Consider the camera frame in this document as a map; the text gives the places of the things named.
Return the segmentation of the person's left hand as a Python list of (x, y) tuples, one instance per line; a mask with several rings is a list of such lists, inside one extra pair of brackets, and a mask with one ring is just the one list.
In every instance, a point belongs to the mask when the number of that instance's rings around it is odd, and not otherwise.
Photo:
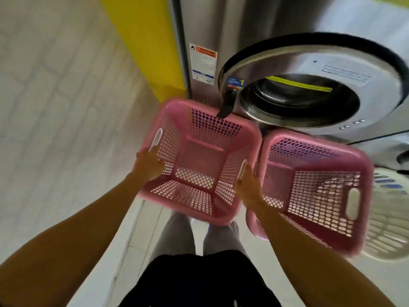
[(136, 162), (131, 176), (142, 184), (158, 178), (165, 170), (165, 163), (159, 158), (146, 156), (146, 149), (136, 154)]

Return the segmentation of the person's right hand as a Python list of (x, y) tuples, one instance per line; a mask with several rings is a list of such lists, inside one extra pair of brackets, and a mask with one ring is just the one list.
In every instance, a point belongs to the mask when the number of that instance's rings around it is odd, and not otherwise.
[(244, 206), (254, 213), (256, 213), (258, 209), (265, 204), (262, 196), (261, 185), (256, 177), (253, 182), (243, 182), (242, 172), (241, 177), (236, 181), (235, 190)]

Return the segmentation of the pink plastic laundry basket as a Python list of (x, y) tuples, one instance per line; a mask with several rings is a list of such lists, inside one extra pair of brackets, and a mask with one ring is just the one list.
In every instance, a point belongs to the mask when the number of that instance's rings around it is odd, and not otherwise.
[(365, 152), (289, 129), (260, 130), (263, 198), (293, 226), (344, 257), (359, 255), (374, 165)]
[(262, 134), (250, 120), (188, 99), (161, 103), (141, 149), (158, 145), (163, 173), (139, 197), (216, 226), (229, 225), (242, 205), (236, 180), (254, 167)]

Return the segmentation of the person's left forearm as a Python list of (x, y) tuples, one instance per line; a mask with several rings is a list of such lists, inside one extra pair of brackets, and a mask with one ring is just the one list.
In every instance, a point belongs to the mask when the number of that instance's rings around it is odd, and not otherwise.
[(11, 254), (0, 264), (0, 307), (66, 307), (149, 179), (147, 171), (134, 170), (105, 195)]

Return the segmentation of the person's right forearm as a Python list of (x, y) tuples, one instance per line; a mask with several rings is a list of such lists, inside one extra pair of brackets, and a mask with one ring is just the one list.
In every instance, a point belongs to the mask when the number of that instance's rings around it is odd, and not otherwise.
[(364, 274), (295, 228), (262, 198), (243, 199), (306, 307), (396, 307)]

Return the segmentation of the person's grey trousers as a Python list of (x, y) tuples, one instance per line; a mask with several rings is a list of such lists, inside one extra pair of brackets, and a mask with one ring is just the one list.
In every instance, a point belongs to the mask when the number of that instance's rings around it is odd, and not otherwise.
[[(223, 251), (247, 253), (239, 239), (239, 228), (235, 221), (227, 226), (209, 225), (203, 241), (203, 255)], [(173, 211), (153, 249), (149, 263), (162, 255), (196, 255), (196, 245), (191, 226), (191, 218)]]

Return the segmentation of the white warning sticker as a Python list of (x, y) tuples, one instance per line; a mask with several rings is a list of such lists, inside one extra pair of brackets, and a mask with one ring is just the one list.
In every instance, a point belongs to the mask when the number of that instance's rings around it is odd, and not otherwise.
[(192, 79), (214, 86), (217, 51), (189, 44)]

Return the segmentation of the yellow panel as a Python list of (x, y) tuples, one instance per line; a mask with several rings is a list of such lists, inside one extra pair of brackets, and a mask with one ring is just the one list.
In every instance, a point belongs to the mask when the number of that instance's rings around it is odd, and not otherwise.
[(100, 0), (160, 102), (187, 98), (167, 0)]

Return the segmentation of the round washing machine door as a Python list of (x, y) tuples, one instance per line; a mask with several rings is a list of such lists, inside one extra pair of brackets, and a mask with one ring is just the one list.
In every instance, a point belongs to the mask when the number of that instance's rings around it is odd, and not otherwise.
[(335, 134), (395, 111), (409, 96), (409, 66), (362, 37), (298, 33), (238, 51), (219, 73), (220, 96), (228, 87), (243, 115), (262, 126)]

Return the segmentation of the person's black shirt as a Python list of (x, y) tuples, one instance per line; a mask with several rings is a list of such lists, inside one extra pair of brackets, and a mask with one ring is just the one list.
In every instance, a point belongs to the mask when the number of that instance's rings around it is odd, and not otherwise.
[(161, 255), (118, 307), (282, 307), (242, 252)]

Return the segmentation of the stainless steel washing machine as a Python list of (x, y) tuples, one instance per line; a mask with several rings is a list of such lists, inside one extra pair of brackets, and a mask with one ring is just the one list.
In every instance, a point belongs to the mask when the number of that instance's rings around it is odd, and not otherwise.
[[(245, 47), (274, 37), (308, 32), (358, 36), (391, 49), (409, 66), (409, 0), (167, 1), (187, 95), (218, 110), (222, 106), (218, 77), (223, 65)], [(214, 86), (192, 79), (190, 43), (217, 51)], [(250, 119), (238, 105), (233, 113)], [(286, 128), (253, 122), (267, 131)], [(364, 128), (321, 135), (291, 130), (352, 145), (377, 167), (409, 176), (409, 96), (381, 121)]]

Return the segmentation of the white plastic laundry basket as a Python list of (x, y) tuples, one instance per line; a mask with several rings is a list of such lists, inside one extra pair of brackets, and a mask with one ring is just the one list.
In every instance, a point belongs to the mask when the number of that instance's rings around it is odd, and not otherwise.
[(409, 177), (376, 168), (362, 253), (382, 262), (409, 259)]

